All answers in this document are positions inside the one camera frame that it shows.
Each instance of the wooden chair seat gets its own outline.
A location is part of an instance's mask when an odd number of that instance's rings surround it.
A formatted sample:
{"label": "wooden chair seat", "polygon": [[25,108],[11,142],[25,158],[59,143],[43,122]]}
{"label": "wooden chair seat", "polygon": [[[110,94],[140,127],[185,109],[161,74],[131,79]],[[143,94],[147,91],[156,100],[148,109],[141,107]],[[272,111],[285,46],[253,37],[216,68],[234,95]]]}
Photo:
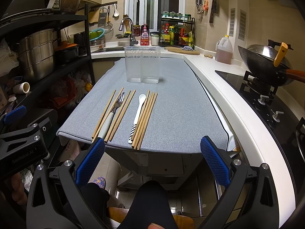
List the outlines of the wooden chair seat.
{"label": "wooden chair seat", "polygon": [[[122,223],[124,218],[126,217],[129,209],[125,208],[116,208],[116,207],[108,207],[108,217],[117,221],[118,223]],[[192,218],[182,215],[173,215],[173,218],[179,229],[194,229],[194,221]]]}

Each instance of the gray tablecloth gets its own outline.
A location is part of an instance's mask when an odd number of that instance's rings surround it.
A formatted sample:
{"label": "gray tablecloth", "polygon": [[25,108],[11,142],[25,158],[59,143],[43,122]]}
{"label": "gray tablecloth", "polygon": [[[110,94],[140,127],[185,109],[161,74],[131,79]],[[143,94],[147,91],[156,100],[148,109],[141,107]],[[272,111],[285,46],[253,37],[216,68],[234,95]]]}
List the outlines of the gray tablecloth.
{"label": "gray tablecloth", "polygon": [[141,145],[143,151],[199,153],[200,140],[208,135],[218,148],[226,149],[228,135],[202,86],[182,59],[162,58],[157,84],[126,81],[125,59],[117,61],[75,108],[57,134],[90,143],[94,128],[114,89],[136,89],[135,95],[109,146],[131,149],[128,137],[140,94],[158,92]]}

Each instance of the colorful patterned slipper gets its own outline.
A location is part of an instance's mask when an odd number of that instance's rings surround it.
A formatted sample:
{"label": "colorful patterned slipper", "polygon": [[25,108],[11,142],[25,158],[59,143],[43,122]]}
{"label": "colorful patterned slipper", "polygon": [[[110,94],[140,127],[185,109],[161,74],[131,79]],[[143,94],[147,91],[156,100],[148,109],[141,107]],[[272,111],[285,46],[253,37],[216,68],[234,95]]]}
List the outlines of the colorful patterned slipper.
{"label": "colorful patterned slipper", "polygon": [[93,183],[96,183],[100,188],[106,188],[106,180],[104,177],[97,177],[94,179]]}

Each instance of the white spoon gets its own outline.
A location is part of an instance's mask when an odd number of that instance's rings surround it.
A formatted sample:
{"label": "white spoon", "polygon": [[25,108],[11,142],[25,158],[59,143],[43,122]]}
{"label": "white spoon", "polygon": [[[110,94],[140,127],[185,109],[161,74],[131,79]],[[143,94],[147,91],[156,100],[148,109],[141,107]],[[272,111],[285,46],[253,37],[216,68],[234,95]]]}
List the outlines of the white spoon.
{"label": "white spoon", "polygon": [[128,144],[132,144],[132,135],[135,132],[135,128],[137,127],[138,119],[140,117],[141,109],[142,109],[142,106],[143,106],[143,103],[145,102],[145,100],[146,100],[146,95],[140,94],[139,95],[139,107],[138,107],[137,113],[135,114],[135,120],[132,125],[132,130],[131,130],[129,138],[128,138]]}
{"label": "white spoon", "polygon": [[114,4],[114,14],[113,14],[113,17],[118,17],[120,14],[119,14],[119,12],[117,11],[117,9],[116,9],[116,4]]}

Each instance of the fork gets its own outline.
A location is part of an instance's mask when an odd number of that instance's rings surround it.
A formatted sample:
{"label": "fork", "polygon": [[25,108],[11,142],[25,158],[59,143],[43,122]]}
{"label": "fork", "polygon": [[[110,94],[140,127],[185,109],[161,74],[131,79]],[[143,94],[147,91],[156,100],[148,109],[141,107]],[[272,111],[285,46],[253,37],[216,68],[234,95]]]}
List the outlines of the fork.
{"label": "fork", "polygon": [[116,110],[122,105],[124,100],[124,92],[121,93],[121,95],[119,96],[119,98],[116,100],[116,103],[113,106],[113,109],[111,110],[110,114],[107,116],[104,124],[102,125],[102,128],[99,132],[98,137],[103,139],[109,129],[109,126],[111,124],[112,118],[116,112]]}

